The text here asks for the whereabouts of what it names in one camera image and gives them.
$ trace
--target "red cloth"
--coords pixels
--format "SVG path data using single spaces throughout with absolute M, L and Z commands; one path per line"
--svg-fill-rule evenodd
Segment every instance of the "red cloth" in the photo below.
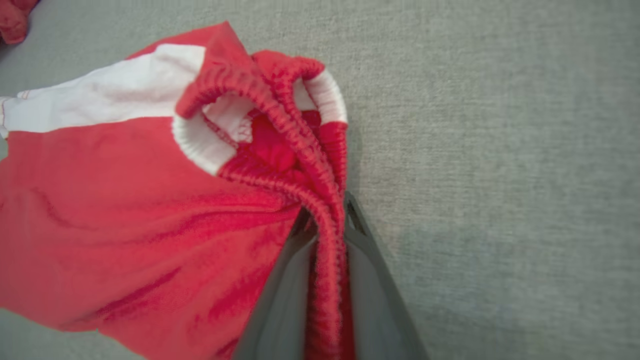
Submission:
M 307 357 L 353 357 L 346 111 L 324 65 L 249 55 L 223 23 L 0 105 L 0 306 L 153 360 L 228 359 L 302 204 Z
M 27 36 L 28 17 L 39 0 L 0 0 L 0 37 L 7 44 L 22 42 Z

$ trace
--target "red fabric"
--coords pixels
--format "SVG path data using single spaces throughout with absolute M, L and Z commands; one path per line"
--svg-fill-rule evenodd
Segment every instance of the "red fabric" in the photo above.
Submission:
M 39 0 L 0 0 L 0 36 L 7 44 L 27 36 L 28 17 Z
M 170 117 L 12 131 L 0 162 L 0 306 L 66 331 L 98 329 L 152 360 L 229 359 L 300 205 L 319 226 L 309 359 L 352 359 L 342 242 L 346 123 L 300 111 L 318 61 L 250 56 L 227 23 L 159 44 L 207 47 L 176 112 L 252 100 L 252 141 L 212 176 Z

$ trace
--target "gray carpet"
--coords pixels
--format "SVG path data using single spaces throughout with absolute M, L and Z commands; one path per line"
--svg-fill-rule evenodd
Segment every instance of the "gray carpet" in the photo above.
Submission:
M 228 19 L 341 85 L 349 188 L 434 360 L 640 359 L 640 2 L 305 3 L 43 0 L 0 95 Z M 3 359 L 125 354 L 0 315 Z

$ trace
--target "white stripe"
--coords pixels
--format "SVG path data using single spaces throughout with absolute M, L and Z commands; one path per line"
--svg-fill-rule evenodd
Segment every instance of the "white stripe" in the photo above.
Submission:
M 236 150 L 211 131 L 202 112 L 192 119 L 185 120 L 178 115 L 173 116 L 172 132 L 180 150 L 199 168 L 211 175 L 236 155 Z
M 321 125 L 333 121 L 347 122 L 347 108 L 340 88 L 328 70 L 325 69 L 320 75 L 305 81 L 305 86 L 318 107 Z
M 63 127 L 171 117 L 175 103 L 195 79 L 205 48 L 163 44 L 156 51 L 66 83 L 32 90 L 28 99 L 4 102 L 4 127 L 44 133 Z

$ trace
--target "white fabric panel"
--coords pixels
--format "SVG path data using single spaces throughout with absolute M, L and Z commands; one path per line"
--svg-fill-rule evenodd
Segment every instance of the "white fabric panel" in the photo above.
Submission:
M 247 117 L 254 108 L 251 100 L 234 94 L 227 94 L 216 102 L 204 106 L 202 112 L 206 118 L 224 130 L 235 142 L 251 142 L 251 133 L 242 131 L 251 120 Z
M 27 99 L 4 102 L 4 127 L 9 132 L 44 133 L 138 117 L 171 117 L 184 88 L 198 74 L 204 52 L 201 46 L 163 44 L 153 53 L 32 90 Z

